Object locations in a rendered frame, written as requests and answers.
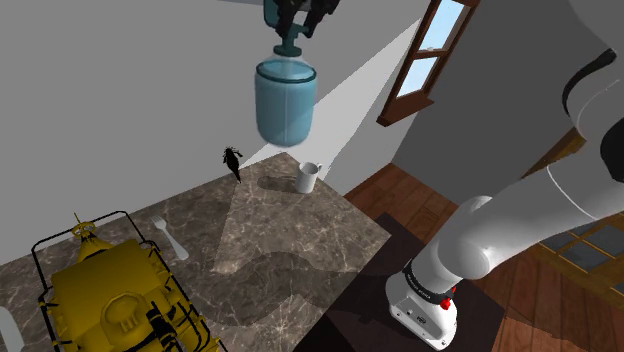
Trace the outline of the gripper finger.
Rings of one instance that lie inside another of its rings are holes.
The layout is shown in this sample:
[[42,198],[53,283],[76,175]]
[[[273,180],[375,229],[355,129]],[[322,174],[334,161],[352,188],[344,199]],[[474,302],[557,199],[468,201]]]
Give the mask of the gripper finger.
[[310,8],[304,21],[304,35],[311,38],[325,15],[332,15],[341,0],[310,0]]
[[278,7],[277,31],[289,31],[296,13],[300,9],[300,0],[275,0]]

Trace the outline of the blue spray bottle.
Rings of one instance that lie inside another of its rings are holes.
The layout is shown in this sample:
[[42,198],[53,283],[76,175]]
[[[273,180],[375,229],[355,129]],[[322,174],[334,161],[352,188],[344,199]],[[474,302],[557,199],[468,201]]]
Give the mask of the blue spray bottle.
[[[309,8],[310,0],[300,0],[298,12],[308,12]],[[274,30],[278,24],[277,10],[275,0],[263,0],[265,24]],[[276,30],[281,43],[255,68],[257,129],[266,142],[275,146],[296,146],[307,138],[311,128],[317,72],[295,45],[305,31],[306,27],[294,20],[289,31]]]

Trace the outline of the brown wooden window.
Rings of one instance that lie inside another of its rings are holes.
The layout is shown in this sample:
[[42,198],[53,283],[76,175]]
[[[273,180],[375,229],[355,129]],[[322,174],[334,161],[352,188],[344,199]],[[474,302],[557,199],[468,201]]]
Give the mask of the brown wooden window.
[[432,105],[430,93],[481,0],[431,0],[377,123],[388,127]]

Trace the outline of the black figure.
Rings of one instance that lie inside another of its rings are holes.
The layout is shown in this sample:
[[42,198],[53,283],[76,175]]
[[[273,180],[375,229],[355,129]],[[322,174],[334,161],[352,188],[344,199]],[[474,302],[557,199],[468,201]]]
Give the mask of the black figure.
[[242,153],[234,147],[228,146],[224,149],[223,163],[227,165],[228,169],[233,173],[239,183],[242,182],[239,171],[239,159],[242,157]]

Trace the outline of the white mug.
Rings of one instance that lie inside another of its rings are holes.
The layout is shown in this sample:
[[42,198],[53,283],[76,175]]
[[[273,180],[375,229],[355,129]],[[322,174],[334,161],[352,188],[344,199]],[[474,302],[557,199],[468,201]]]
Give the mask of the white mug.
[[320,163],[302,162],[299,164],[295,189],[298,193],[309,194],[313,191],[317,177],[322,170]]

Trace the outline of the white utensil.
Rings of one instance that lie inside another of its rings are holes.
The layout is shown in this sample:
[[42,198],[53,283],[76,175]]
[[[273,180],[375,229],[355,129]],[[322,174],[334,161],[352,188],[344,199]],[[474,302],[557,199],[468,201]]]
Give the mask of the white utensil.
[[11,312],[0,306],[0,335],[8,352],[22,352],[25,346],[19,327]]

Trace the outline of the yellow machine in black frame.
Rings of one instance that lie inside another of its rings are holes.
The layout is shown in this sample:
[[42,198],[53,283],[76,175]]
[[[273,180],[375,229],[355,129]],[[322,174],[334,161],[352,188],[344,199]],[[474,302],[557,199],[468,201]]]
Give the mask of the yellow machine in black frame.
[[41,276],[38,306],[54,352],[228,352],[162,257],[138,235],[113,245],[78,221],[75,264]]

